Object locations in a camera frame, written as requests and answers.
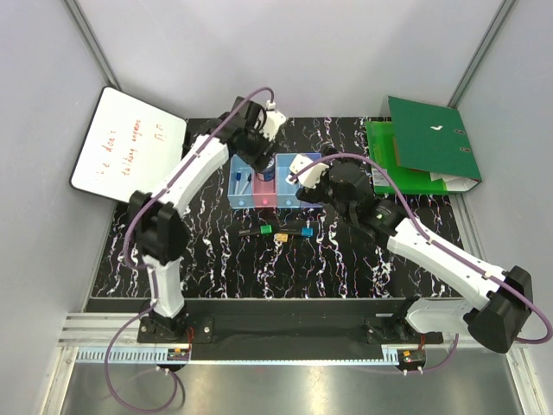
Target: green folder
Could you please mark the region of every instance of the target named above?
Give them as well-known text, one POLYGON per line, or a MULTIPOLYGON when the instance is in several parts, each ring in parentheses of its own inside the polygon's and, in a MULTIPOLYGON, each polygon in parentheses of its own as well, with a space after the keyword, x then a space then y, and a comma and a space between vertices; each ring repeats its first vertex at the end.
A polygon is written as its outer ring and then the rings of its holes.
MULTIPOLYGON (((386 170, 391 179, 406 195, 447 195, 443 180, 430 180, 428 171, 415 171, 400 167, 394 151, 394 126, 390 122, 369 121, 366 123, 371 160, 386 170)), ((372 168, 372 184, 377 194, 396 192, 376 169, 372 168)))
MULTIPOLYGON (((480 172, 457 110, 389 97, 392 123, 367 123, 371 159, 385 164, 407 195, 466 192, 480 172)), ((394 193, 373 170, 377 193, 394 193)))

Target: yellow object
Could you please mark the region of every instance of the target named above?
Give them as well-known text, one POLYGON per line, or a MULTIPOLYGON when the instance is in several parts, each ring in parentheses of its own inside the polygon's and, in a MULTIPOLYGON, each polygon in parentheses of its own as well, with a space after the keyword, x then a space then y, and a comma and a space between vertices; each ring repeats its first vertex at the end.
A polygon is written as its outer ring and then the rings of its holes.
POLYGON ((275 233, 275 240, 277 240, 278 242, 288 242, 288 234, 275 233))

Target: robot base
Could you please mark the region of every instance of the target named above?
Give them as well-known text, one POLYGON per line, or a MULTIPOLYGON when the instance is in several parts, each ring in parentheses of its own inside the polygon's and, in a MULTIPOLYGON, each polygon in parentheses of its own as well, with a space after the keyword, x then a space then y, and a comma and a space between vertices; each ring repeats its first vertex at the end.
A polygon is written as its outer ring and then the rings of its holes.
POLYGON ((189 317, 186 309, 182 309, 174 318, 163 317, 151 311, 140 319, 137 341, 155 344, 210 343, 212 335, 211 317, 189 317))

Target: blue tube cap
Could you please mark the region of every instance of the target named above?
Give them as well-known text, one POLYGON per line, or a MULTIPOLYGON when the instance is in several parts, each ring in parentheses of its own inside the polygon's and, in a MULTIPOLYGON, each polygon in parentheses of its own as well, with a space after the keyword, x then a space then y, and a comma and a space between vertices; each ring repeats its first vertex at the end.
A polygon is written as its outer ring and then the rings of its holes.
POLYGON ((311 238, 313 236, 313 228, 312 227, 303 227, 302 228, 302 236, 305 236, 306 238, 311 238))

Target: metal corner post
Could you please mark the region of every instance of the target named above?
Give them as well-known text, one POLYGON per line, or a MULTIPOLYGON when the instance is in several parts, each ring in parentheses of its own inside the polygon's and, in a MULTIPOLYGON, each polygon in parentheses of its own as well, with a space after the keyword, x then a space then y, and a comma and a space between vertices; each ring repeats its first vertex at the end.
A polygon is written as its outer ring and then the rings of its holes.
POLYGON ((478 71, 480 64, 486 58, 488 51, 493 45, 493 41, 496 39, 499 31, 507 21, 507 17, 511 14, 518 0, 503 0, 498 10, 495 13, 490 25, 487 27, 486 33, 482 37, 480 44, 474 51, 473 57, 468 62, 467 69, 461 76, 461 80, 457 84, 451 99, 448 102, 450 108, 457 108, 465 95, 474 75, 478 71))
POLYGON ((92 58, 96 61, 99 71, 104 77, 105 83, 109 86, 121 90, 118 79, 111 69, 110 62, 105 57, 104 51, 99 45, 98 39, 92 31, 92 27, 88 20, 86 20, 85 14, 79 5, 78 0, 62 0, 69 11, 70 16, 74 20, 79 32, 85 41, 88 50, 90 51, 92 58))

